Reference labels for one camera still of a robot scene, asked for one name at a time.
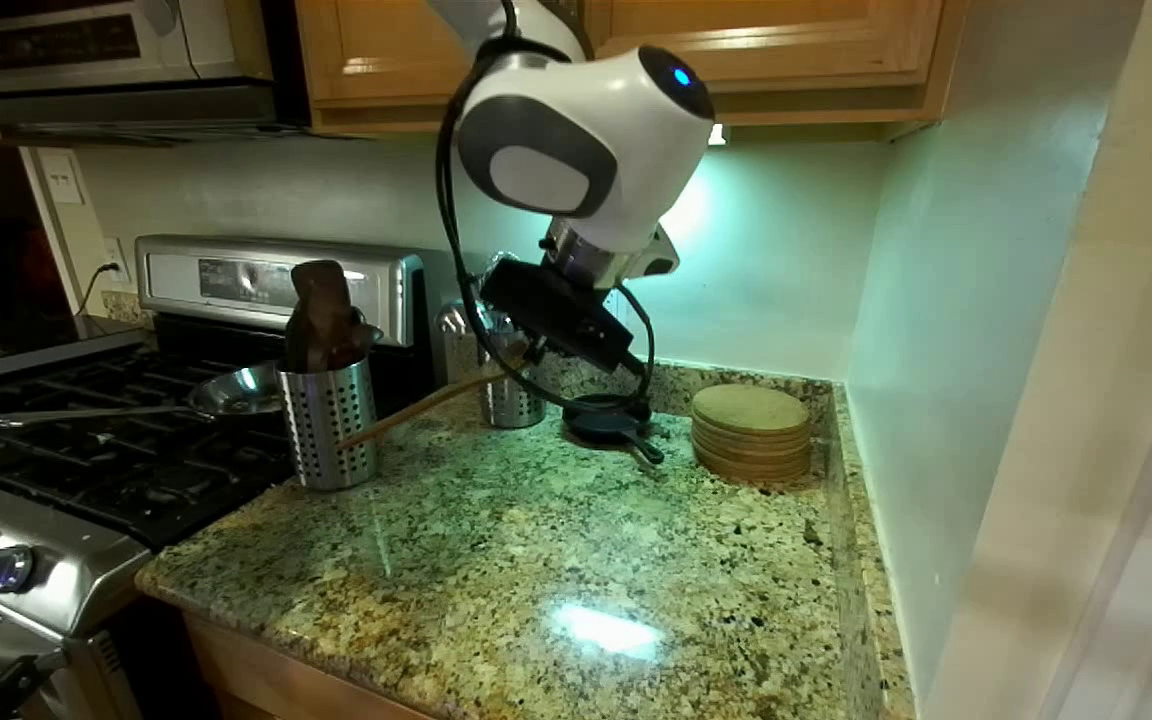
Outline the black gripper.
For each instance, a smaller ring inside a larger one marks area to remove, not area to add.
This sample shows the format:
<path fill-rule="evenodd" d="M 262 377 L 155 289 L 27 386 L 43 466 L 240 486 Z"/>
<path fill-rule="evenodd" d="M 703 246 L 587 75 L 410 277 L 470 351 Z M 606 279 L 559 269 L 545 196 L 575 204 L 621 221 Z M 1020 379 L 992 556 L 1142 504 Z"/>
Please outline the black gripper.
<path fill-rule="evenodd" d="M 513 366 L 520 377 L 531 377 L 549 356 L 559 351 L 559 345 L 537 329 L 522 329 L 515 315 L 507 315 L 505 306 L 480 300 L 480 363 L 485 366 Z"/>

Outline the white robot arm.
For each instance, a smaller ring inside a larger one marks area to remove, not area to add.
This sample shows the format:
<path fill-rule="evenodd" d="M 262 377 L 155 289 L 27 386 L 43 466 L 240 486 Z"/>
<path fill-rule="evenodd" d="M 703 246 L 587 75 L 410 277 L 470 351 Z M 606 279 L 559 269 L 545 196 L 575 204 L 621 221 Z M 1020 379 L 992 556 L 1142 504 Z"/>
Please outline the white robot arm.
<path fill-rule="evenodd" d="M 657 44 L 592 60 L 540 0 L 429 2 L 470 55 L 446 101 L 461 169 L 549 221 L 545 257 L 501 257 L 480 300 L 556 351 L 630 366 L 630 333 L 602 295 L 679 262 L 662 210 L 716 129 L 708 83 Z"/>

